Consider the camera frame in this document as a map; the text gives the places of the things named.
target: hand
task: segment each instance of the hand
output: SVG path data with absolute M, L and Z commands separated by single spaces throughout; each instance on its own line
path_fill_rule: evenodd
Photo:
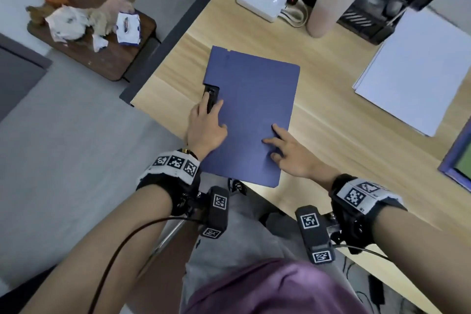
M 330 191 L 333 181 L 340 175 L 340 172 L 322 162 L 286 129 L 280 128 L 276 124 L 272 128 L 281 139 L 263 139 L 263 143 L 273 144 L 283 153 L 283 156 L 278 153 L 270 155 L 280 169 L 293 176 L 311 179 Z
M 186 132 L 188 148 L 202 161 L 209 152 L 215 150 L 227 137 L 226 125 L 219 126 L 218 114 L 224 103 L 219 100 L 208 113 L 209 93 L 205 92 L 201 102 L 190 112 L 190 121 Z

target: blue folder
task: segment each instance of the blue folder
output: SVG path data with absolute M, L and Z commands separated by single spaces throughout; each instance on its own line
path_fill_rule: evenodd
M 204 172 L 276 187 L 275 151 L 262 143 L 274 137 L 273 123 L 288 129 L 300 67 L 213 46 L 203 83 L 220 88 L 219 113 L 228 136 L 201 164 Z

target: blue frame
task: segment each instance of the blue frame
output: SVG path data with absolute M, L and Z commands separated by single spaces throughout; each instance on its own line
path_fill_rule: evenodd
M 455 142 L 451 146 L 451 149 L 448 151 L 448 154 L 444 157 L 442 163 L 439 166 L 439 171 L 455 180 L 459 185 L 467 189 L 469 192 L 471 192 L 471 180 L 469 180 L 460 172 L 456 171 L 455 165 L 470 143 L 471 118 L 468 120 L 458 138 L 456 138 Z

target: wooden desk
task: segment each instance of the wooden desk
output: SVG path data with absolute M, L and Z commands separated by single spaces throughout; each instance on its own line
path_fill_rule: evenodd
M 412 213 L 471 243 L 471 194 L 437 170 L 470 116 L 471 73 L 437 135 L 428 138 L 354 93 L 377 46 L 339 25 L 313 39 L 280 19 L 270 24 L 235 0 L 211 0 L 132 104 L 183 137 L 213 45 L 300 65 L 289 131 L 323 161 L 387 186 Z M 331 210 L 323 189 L 286 173 L 275 189 L 248 186 L 291 216 L 306 204 Z M 393 264 L 368 253 L 349 257 L 424 311 L 439 312 Z
M 86 9 L 97 8 L 106 0 L 70 1 L 73 7 Z M 30 22 L 28 32 L 103 77 L 117 81 L 134 61 L 146 41 L 155 35 L 156 22 L 146 14 L 139 11 L 137 13 L 141 22 L 141 42 L 139 46 L 120 45 L 116 34 L 111 33 L 105 37 L 109 41 L 108 46 L 99 52 L 94 52 L 91 27 L 87 28 L 85 36 L 80 40 L 68 43 L 55 42 L 51 37 L 48 25 L 38 26 Z

